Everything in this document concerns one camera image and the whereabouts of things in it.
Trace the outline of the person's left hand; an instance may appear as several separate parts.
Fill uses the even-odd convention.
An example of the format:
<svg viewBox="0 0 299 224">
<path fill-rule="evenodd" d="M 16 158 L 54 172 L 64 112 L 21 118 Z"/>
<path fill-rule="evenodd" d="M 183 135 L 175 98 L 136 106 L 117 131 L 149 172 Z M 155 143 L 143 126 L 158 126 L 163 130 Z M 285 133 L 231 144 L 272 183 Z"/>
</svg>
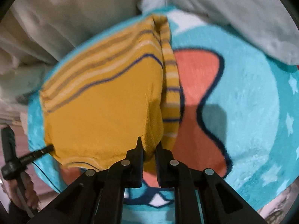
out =
<svg viewBox="0 0 299 224">
<path fill-rule="evenodd" d="M 27 205 L 32 209 L 38 208 L 39 198 L 34 190 L 34 184 L 27 173 L 22 174 L 22 180 L 25 186 L 25 197 Z M 18 185 L 16 180 L 8 181 L 11 201 L 20 209 L 25 210 L 24 206 L 18 196 Z"/>
</svg>

